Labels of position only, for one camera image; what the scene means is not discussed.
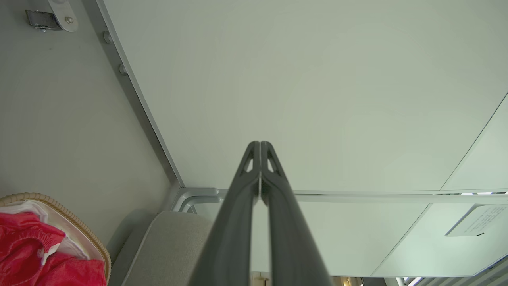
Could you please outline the grey partition base rail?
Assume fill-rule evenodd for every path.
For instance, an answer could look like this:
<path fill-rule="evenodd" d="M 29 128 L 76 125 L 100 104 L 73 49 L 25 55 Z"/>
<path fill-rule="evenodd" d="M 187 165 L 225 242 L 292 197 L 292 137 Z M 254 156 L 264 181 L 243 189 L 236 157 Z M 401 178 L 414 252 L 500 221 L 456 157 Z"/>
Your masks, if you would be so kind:
<path fill-rule="evenodd" d="M 136 124 L 143 130 L 143 137 L 146 139 L 150 145 L 151 149 L 154 151 L 154 154 L 158 158 L 158 161 L 163 167 L 166 177 L 169 179 L 171 186 L 176 186 L 176 188 L 180 187 L 180 182 L 177 179 L 177 175 L 173 170 L 173 167 L 170 163 L 170 160 L 167 158 L 165 150 L 163 146 L 160 144 L 160 141 L 157 137 L 157 133 L 154 130 L 154 127 L 151 125 L 149 116 L 144 110 L 142 106 L 141 100 L 138 97 L 137 92 L 135 91 L 135 87 L 133 86 L 131 79 L 128 75 L 121 75 L 119 71 L 120 65 L 123 63 L 121 60 L 120 54 L 114 44 L 106 43 L 104 39 L 103 33 L 104 31 L 109 31 L 107 28 L 105 18 L 100 11 L 99 5 L 96 0 L 81 0 L 85 10 L 87 11 L 87 15 L 90 18 L 91 25 L 94 27 L 94 31 L 96 32 L 97 38 L 100 42 L 100 45 L 106 55 L 106 58 L 109 62 L 113 70 L 113 75 L 116 77 L 122 92 L 123 97 L 129 103 L 129 107 L 135 116 Z"/>

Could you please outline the grey fabric sofa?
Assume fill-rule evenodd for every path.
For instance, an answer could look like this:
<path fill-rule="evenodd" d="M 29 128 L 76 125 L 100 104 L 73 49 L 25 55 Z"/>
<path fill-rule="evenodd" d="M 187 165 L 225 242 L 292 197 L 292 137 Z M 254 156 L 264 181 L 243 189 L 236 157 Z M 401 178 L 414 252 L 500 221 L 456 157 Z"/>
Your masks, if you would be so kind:
<path fill-rule="evenodd" d="M 194 213 L 147 216 L 116 255 L 108 286 L 187 286 L 211 227 Z"/>

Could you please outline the white basket liner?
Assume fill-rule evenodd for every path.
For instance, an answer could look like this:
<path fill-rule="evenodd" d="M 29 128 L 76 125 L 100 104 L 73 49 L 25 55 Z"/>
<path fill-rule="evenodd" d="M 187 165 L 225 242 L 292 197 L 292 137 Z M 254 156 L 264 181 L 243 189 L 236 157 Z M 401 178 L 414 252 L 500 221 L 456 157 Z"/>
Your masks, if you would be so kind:
<path fill-rule="evenodd" d="M 71 219 L 65 218 L 45 203 L 35 200 L 23 200 L 8 203 L 6 206 L 0 206 L 0 213 L 18 214 L 25 212 L 34 213 L 40 222 L 65 232 L 65 238 L 61 243 L 52 246 L 49 251 L 40 255 L 43 259 L 43 264 L 45 264 L 49 256 L 56 252 L 66 253 L 78 259 L 100 259 L 106 262 L 106 259 L 99 252 L 99 248 L 94 246 L 91 239 L 85 236 L 84 231 L 78 230 L 78 226 L 75 226 L 71 222 Z"/>

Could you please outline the grey caster wheel bracket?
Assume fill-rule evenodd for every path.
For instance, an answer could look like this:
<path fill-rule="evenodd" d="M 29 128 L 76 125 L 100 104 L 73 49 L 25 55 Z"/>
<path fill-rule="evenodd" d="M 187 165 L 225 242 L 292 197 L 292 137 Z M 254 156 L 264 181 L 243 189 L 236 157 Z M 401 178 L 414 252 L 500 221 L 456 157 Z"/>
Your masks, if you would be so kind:
<path fill-rule="evenodd" d="M 79 22 L 69 0 L 28 0 L 28 24 L 40 31 L 78 31 Z"/>

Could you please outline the white paper sign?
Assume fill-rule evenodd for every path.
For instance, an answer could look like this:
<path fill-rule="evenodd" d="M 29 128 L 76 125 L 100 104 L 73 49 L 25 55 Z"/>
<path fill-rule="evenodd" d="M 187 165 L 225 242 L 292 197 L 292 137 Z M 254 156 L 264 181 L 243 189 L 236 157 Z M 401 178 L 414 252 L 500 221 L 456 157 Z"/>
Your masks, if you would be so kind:
<path fill-rule="evenodd" d="M 473 205 L 446 233 L 447 237 L 479 236 L 508 214 L 508 204 Z"/>

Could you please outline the grey partition foot bracket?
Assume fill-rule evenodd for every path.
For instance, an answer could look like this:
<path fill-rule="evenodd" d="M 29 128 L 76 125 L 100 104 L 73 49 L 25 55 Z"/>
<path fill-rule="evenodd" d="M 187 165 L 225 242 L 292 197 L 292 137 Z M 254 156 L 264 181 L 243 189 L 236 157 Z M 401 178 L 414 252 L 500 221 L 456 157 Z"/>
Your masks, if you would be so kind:
<path fill-rule="evenodd" d="M 180 187 L 170 211 L 198 214 L 196 205 L 220 203 L 223 200 L 216 188 L 187 188 Z"/>

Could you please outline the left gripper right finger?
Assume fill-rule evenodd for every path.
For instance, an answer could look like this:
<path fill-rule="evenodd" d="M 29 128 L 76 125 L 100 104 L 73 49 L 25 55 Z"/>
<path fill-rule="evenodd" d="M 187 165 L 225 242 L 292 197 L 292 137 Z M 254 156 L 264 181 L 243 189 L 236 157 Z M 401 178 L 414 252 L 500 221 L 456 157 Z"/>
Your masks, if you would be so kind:
<path fill-rule="evenodd" d="M 273 145 L 261 142 L 261 198 L 269 210 L 272 286 L 333 286 Z"/>

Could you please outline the red garment with white tag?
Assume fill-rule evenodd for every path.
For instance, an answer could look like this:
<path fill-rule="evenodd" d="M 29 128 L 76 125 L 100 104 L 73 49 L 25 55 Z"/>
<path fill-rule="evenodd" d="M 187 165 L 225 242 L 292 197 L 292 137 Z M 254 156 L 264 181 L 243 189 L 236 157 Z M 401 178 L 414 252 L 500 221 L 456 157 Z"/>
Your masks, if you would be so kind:
<path fill-rule="evenodd" d="M 107 286 L 104 268 L 37 214 L 0 213 L 0 286 Z"/>

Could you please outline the wicker laundry basket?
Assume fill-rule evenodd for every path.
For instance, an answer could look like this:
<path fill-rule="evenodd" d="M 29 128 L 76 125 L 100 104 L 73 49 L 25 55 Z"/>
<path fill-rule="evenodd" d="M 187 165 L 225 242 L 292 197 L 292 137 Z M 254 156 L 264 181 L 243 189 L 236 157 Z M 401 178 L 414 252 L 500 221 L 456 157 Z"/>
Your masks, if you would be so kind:
<path fill-rule="evenodd" d="M 87 240 L 96 248 L 101 258 L 104 261 L 104 276 L 106 279 L 106 283 L 109 282 L 111 277 L 111 268 L 112 261 L 109 251 L 107 251 L 106 247 L 98 239 L 96 234 L 81 220 L 78 216 L 76 216 L 73 212 L 67 209 L 64 205 L 59 203 L 57 200 L 40 193 L 18 193 L 11 194 L 6 197 L 0 198 L 0 207 L 4 207 L 10 204 L 13 204 L 18 201 L 37 201 L 43 203 L 45 206 L 53 209 L 56 213 L 60 214 L 63 218 L 65 218 L 69 223 L 71 223 L 75 228 L 81 232 L 83 236 L 87 238 Z"/>

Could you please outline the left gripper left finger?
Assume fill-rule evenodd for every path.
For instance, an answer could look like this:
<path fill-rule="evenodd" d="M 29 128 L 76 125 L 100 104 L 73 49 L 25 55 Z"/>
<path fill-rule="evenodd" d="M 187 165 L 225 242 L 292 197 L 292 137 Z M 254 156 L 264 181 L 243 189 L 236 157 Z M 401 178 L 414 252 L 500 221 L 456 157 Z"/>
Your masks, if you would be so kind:
<path fill-rule="evenodd" d="M 261 143 L 248 144 L 189 279 L 189 286 L 249 286 L 253 206 Z"/>

